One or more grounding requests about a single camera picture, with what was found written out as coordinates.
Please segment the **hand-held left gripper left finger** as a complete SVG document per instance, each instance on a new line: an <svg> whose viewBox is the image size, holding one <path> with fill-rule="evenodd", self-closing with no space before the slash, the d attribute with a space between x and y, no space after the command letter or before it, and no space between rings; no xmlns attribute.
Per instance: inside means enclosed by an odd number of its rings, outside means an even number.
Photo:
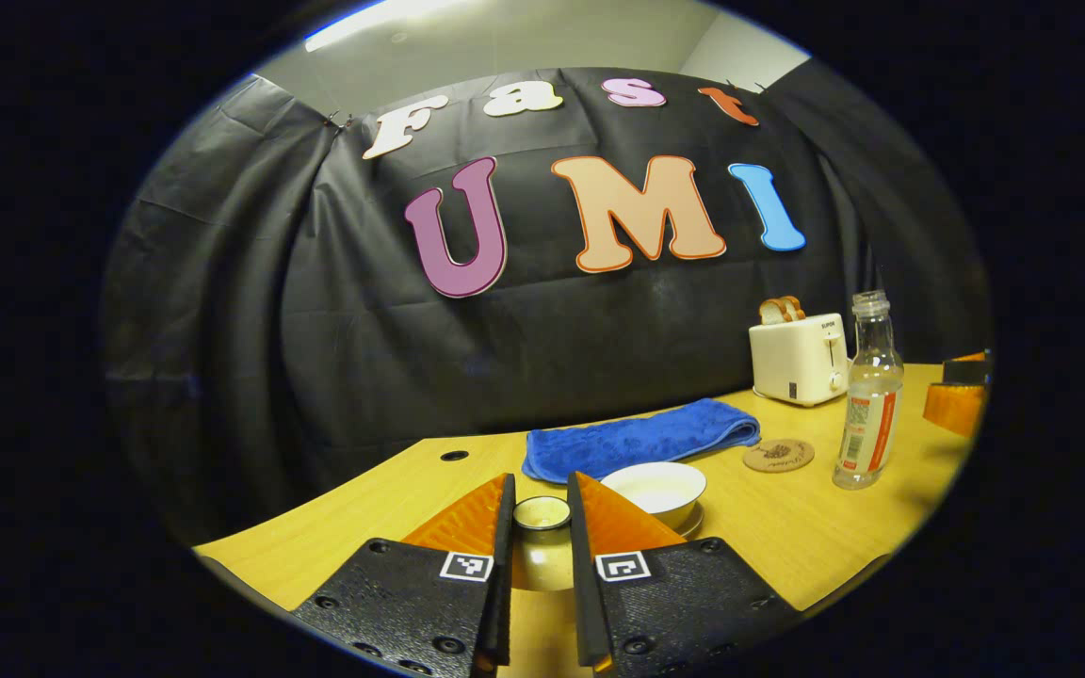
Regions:
<svg viewBox="0 0 1085 678"><path fill-rule="evenodd" d="M370 538L292 618L397 677L494 677L510 661L515 501L498 474L408 536Z"/></svg>

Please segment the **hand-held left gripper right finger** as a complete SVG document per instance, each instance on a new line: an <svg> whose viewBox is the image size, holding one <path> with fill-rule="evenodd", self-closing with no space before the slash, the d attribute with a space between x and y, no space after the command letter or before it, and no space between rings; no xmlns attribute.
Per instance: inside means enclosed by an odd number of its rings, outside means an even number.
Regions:
<svg viewBox="0 0 1085 678"><path fill-rule="evenodd" d="M578 472L567 501L577 657L597 677L736 677L802 621L722 538L686 540Z"/></svg>

